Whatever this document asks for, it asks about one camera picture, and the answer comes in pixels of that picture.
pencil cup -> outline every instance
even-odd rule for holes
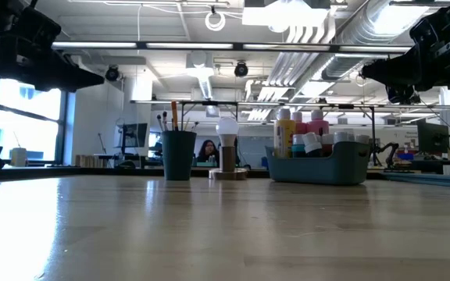
[[[162,139],[162,162],[166,180],[189,180],[196,133],[164,131]]]

yellow bottle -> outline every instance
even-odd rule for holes
[[[291,112],[288,108],[279,110],[278,120],[273,124],[273,148],[278,158],[290,158],[293,134],[296,122],[290,120]]]

storage bin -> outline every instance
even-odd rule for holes
[[[276,158],[272,147],[265,149],[270,178],[275,181],[355,185],[366,180],[368,144],[338,142],[333,154],[322,158]]]

table surface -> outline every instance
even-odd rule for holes
[[[0,183],[0,280],[450,280],[450,188]]]

pink bottle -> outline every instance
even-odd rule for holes
[[[318,136],[329,133],[329,122],[324,121],[322,110],[312,110],[312,121],[308,123],[308,131],[314,132]]]
[[[292,112],[291,120],[296,122],[295,134],[308,133],[307,124],[303,123],[303,114],[301,112]]]

